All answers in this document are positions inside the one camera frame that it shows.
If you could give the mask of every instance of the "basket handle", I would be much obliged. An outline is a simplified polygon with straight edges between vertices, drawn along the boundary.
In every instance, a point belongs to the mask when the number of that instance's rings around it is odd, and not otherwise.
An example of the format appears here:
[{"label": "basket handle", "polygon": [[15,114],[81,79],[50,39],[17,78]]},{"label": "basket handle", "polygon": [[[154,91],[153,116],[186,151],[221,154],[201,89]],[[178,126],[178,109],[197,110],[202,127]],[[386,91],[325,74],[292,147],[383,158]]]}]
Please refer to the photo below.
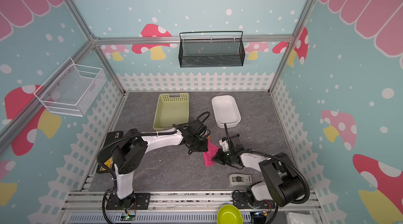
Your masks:
[{"label": "basket handle", "polygon": [[169,93],[168,96],[169,98],[181,97],[181,93]]}]

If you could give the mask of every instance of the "black cable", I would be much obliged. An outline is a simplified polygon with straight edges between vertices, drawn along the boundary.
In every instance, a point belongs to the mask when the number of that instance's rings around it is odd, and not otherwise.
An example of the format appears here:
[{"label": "black cable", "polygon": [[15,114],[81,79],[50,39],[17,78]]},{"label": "black cable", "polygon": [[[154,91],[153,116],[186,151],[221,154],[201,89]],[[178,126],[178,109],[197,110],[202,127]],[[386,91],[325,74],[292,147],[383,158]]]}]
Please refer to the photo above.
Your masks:
[{"label": "black cable", "polygon": [[105,218],[105,221],[106,221],[108,224],[114,224],[112,221],[110,221],[110,220],[108,219],[108,217],[106,216],[106,212],[105,212],[105,200],[106,200],[106,195],[107,195],[108,193],[113,194],[113,189],[108,189],[108,190],[103,194],[103,198],[102,198],[102,214],[103,214],[103,217]]},{"label": "black cable", "polygon": [[121,138],[118,138],[117,140],[107,144],[106,146],[104,146],[97,155],[97,162],[98,164],[104,168],[105,170],[107,170],[113,177],[113,192],[116,193],[116,189],[118,188],[117,185],[117,181],[116,181],[116,174],[112,171],[111,168],[109,168],[107,165],[105,165],[102,161],[101,161],[101,155],[102,153],[107,150],[108,148],[110,148],[111,146],[117,144],[120,141],[126,140],[126,139],[130,139],[130,138],[135,138],[135,137],[141,137],[141,136],[166,136],[166,135],[173,135],[175,134],[177,131],[172,131],[172,132],[161,132],[161,133],[156,133],[156,132],[152,132],[152,133],[137,133],[137,134],[133,134],[130,136],[124,136]]},{"label": "black cable", "polygon": [[276,217],[278,211],[279,211],[279,206],[276,204],[275,212],[273,213],[273,216],[272,216],[272,218],[270,219],[270,221],[269,221],[269,222],[266,222],[266,224],[270,224],[270,223],[273,222],[273,220],[275,219],[275,217]]},{"label": "black cable", "polygon": [[302,204],[302,203],[305,203],[305,202],[309,199],[310,191],[309,191],[308,182],[306,181],[306,179],[305,179],[305,177],[302,175],[302,173],[301,173],[297,168],[295,168],[295,166],[294,166],[293,164],[289,163],[288,161],[285,161],[284,159],[282,159],[282,158],[280,158],[280,157],[278,157],[278,156],[269,155],[269,154],[266,154],[266,153],[263,153],[263,152],[253,151],[253,150],[239,151],[239,152],[236,154],[236,157],[239,157],[239,156],[240,156],[241,154],[243,154],[243,153],[259,154],[259,155],[262,155],[262,156],[264,156],[264,157],[269,157],[269,158],[272,158],[272,159],[274,159],[274,160],[276,160],[276,161],[280,161],[281,164],[284,164],[284,165],[290,167],[293,171],[295,171],[295,173],[296,173],[296,174],[298,175],[298,177],[300,178],[300,180],[301,180],[301,182],[302,182],[302,185],[304,185],[304,191],[305,191],[305,195],[304,195],[304,197],[303,197],[302,199],[296,199],[296,200],[294,200],[294,201],[291,201],[291,203],[294,203],[294,204]]}]

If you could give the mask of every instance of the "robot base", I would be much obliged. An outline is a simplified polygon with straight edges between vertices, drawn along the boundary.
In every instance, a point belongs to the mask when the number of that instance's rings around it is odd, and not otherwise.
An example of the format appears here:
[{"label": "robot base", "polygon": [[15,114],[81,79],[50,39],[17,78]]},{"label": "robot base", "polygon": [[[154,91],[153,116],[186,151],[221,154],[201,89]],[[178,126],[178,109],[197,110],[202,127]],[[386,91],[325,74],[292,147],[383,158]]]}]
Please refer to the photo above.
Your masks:
[{"label": "robot base", "polygon": [[147,210],[150,196],[151,193],[132,193],[124,199],[119,199],[117,194],[113,194],[110,196],[105,208],[106,210],[124,210],[137,201],[136,210]]},{"label": "robot base", "polygon": [[235,207],[237,207],[238,209],[251,209],[251,208],[255,208],[255,209],[269,209],[271,206],[271,209],[276,208],[276,205],[273,201],[269,201],[270,202],[270,206],[269,203],[267,203],[267,201],[262,201],[261,203],[254,203],[251,200],[250,196],[247,196],[249,192],[234,192],[232,194],[232,199],[233,199],[233,204]]}]

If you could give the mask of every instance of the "metal grate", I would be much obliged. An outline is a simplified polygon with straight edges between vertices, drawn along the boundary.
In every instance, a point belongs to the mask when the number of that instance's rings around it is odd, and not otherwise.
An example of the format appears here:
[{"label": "metal grate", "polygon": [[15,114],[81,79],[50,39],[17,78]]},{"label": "metal grate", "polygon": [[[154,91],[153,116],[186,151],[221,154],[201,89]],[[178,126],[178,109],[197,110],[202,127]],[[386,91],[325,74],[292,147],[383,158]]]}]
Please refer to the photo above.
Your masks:
[{"label": "metal grate", "polygon": [[180,33],[179,64],[182,68],[243,66],[245,49],[241,31],[203,32],[226,34],[210,39],[197,38],[202,32]]},{"label": "metal grate", "polygon": [[[250,223],[249,212],[242,212],[244,223]],[[134,221],[122,221],[125,213],[107,214],[109,220],[114,223],[217,223],[217,213],[215,212],[139,212]],[[105,220],[102,213],[73,213],[68,220],[68,224],[103,224]]]}]

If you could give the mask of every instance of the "white plastic tray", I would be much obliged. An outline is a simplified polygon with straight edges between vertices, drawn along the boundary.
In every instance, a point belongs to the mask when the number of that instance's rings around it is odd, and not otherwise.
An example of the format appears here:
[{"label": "white plastic tray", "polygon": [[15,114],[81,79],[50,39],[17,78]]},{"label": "white plastic tray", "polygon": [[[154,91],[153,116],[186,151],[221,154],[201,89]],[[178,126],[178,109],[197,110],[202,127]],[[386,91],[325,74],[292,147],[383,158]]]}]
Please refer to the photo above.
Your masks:
[{"label": "white plastic tray", "polygon": [[211,100],[211,103],[218,127],[224,128],[224,123],[226,123],[227,128],[232,128],[241,121],[241,114],[239,114],[234,97],[216,96]]}]

